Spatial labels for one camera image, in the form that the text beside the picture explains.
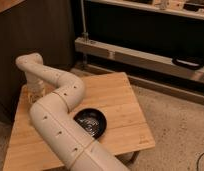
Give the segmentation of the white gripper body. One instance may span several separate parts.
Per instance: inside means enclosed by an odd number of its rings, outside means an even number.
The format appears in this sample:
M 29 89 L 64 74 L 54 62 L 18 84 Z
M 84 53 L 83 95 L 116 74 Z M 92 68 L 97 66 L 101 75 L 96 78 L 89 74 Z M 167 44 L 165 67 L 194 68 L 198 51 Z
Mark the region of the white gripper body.
M 28 100 L 30 104 L 35 103 L 38 99 L 45 95 L 45 84 L 40 78 L 26 73 Z

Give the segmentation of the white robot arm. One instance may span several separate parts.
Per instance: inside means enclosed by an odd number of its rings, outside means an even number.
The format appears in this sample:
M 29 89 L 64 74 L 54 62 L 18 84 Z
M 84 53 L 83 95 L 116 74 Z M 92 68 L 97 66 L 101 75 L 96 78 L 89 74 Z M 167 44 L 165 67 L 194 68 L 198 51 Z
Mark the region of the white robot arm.
M 31 93 L 42 92 L 44 82 L 56 87 L 32 104 L 30 119 L 69 171 L 129 171 L 69 115 L 85 95 L 85 84 L 79 77 L 44 65 L 38 53 L 19 56 L 16 65 L 25 73 Z

